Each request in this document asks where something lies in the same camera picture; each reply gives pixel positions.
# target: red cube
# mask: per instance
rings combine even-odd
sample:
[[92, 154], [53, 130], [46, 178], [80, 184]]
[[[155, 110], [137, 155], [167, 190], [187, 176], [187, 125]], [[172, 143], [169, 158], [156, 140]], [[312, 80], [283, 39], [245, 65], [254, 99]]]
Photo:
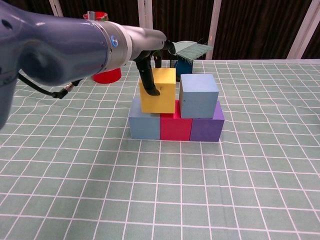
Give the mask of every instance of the red cube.
[[179, 100], [175, 100], [174, 113], [160, 114], [160, 139], [167, 141], [189, 141], [192, 118], [181, 118]]

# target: green grid tablecloth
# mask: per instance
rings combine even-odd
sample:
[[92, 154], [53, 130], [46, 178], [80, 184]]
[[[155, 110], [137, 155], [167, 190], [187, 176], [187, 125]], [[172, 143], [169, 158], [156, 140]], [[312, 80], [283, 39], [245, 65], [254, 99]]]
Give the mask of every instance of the green grid tablecloth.
[[132, 62], [62, 100], [18, 82], [0, 132], [0, 239], [319, 240], [320, 62], [193, 72], [220, 89], [219, 143], [130, 139]]

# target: stacked blocks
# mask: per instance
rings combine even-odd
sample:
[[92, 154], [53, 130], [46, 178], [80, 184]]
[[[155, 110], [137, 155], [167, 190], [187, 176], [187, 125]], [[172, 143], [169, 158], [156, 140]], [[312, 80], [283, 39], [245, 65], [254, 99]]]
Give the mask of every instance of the stacked blocks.
[[132, 139], [160, 139], [160, 114], [142, 112], [139, 97], [132, 100], [128, 121]]
[[153, 68], [154, 84], [160, 96], [147, 94], [141, 79], [139, 80], [141, 111], [153, 114], [174, 114], [176, 100], [176, 69]]
[[175, 112], [160, 115], [160, 139], [189, 141], [191, 126], [192, 119], [181, 118], [179, 100], [175, 100]]
[[129, 111], [133, 139], [218, 142], [225, 118], [212, 74], [181, 74], [176, 99], [175, 68], [154, 68], [160, 96], [149, 96], [140, 82], [140, 97]]

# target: light blue cube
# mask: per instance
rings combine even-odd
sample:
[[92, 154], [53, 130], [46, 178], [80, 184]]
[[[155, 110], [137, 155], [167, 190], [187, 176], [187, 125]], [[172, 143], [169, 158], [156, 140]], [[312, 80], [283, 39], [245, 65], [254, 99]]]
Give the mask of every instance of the light blue cube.
[[182, 119], [212, 119], [219, 89], [212, 74], [181, 74], [179, 102]]
[[133, 98], [128, 118], [132, 139], [160, 139], [160, 114], [142, 112], [140, 97]]

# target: red container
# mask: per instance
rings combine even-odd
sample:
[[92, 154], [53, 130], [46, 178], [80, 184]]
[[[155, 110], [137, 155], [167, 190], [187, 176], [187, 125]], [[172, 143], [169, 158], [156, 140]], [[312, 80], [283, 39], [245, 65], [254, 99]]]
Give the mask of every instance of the red container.
[[[83, 14], [84, 19], [88, 19], [88, 14]], [[96, 21], [108, 21], [108, 14], [103, 11], [95, 12], [95, 20]], [[93, 80], [98, 84], [111, 84], [118, 81], [121, 78], [121, 68], [117, 68], [111, 71], [105, 71], [98, 74], [93, 75]]]

